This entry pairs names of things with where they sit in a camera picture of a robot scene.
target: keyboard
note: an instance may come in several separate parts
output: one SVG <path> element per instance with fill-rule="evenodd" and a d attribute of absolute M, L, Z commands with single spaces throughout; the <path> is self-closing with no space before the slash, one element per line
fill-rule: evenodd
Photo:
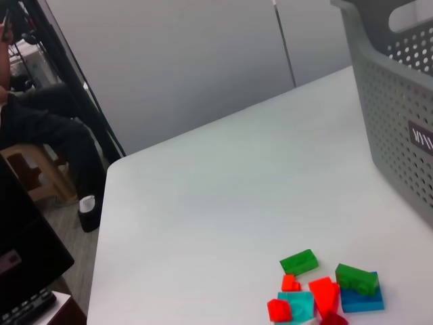
<path fill-rule="evenodd" d="M 55 303 L 55 295 L 47 288 L 31 296 L 0 318 L 0 325 L 31 324 Z"/>

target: red lego brick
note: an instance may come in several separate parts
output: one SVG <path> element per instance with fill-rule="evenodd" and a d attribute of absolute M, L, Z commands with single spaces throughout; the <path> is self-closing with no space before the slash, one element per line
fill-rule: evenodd
<path fill-rule="evenodd" d="M 289 322 L 292 311 L 288 301 L 272 299 L 268 302 L 269 319 L 271 322 Z"/>
<path fill-rule="evenodd" d="M 338 285 L 337 282 L 334 282 L 333 285 L 334 285 L 334 289 L 336 291 L 336 295 L 339 295 L 340 294 L 340 286 Z"/>
<path fill-rule="evenodd" d="M 295 276 L 293 274 L 287 274 L 283 277 L 283 284 L 281 285 L 281 291 L 284 293 L 292 291 L 293 282 L 295 282 Z"/>
<path fill-rule="evenodd" d="M 292 291 L 300 291 L 300 283 L 295 281 L 293 282 L 293 290 Z"/>
<path fill-rule="evenodd" d="M 330 311 L 326 317 L 321 321 L 320 325 L 348 325 L 348 321 L 340 315 Z"/>
<path fill-rule="evenodd" d="M 325 318 L 329 311 L 337 312 L 339 290 L 336 290 L 336 286 L 329 276 L 310 282 L 309 288 L 322 318 Z"/>

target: blue lego brick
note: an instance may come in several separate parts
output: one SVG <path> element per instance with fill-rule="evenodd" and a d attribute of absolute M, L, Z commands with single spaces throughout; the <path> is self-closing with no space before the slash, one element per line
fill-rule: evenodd
<path fill-rule="evenodd" d="M 359 311 L 373 311 L 385 309 L 380 284 L 373 296 L 363 296 L 353 289 L 340 288 L 341 307 L 345 313 L 357 313 Z"/>
<path fill-rule="evenodd" d="M 289 302 L 292 321 L 275 323 L 276 325 L 297 325 L 314 318 L 314 297 L 311 292 L 279 292 L 278 299 Z"/>

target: person's knee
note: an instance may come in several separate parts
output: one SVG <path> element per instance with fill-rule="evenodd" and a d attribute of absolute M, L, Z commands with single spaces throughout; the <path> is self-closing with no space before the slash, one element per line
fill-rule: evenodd
<path fill-rule="evenodd" d="M 68 126 L 69 134 L 76 140 L 92 140 L 90 135 L 90 131 L 86 128 L 86 126 L 80 122 L 71 120 L 71 123 Z"/>

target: white sock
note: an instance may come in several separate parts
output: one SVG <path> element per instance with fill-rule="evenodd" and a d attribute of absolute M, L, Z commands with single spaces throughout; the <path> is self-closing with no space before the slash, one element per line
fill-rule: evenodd
<path fill-rule="evenodd" d="M 80 200 L 80 212 L 81 213 L 88 213 L 89 211 L 92 211 L 95 207 L 95 196 L 89 195 L 85 198 L 82 198 Z"/>

